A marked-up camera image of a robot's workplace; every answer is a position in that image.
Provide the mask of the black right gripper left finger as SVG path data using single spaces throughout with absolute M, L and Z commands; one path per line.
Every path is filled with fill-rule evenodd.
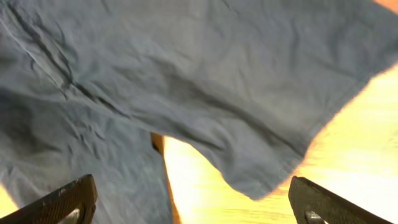
M 84 175 L 1 218 L 1 224 L 90 224 L 98 198 L 94 178 Z

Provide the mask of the navy blue shorts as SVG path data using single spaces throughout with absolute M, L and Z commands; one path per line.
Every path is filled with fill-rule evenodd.
M 396 62 L 372 1 L 3 0 L 1 182 L 23 206 L 92 174 L 95 223 L 171 223 L 156 133 L 259 199 Z

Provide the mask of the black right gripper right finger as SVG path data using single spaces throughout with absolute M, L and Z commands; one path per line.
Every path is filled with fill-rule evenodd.
M 392 224 L 304 177 L 292 177 L 288 198 L 298 224 Z

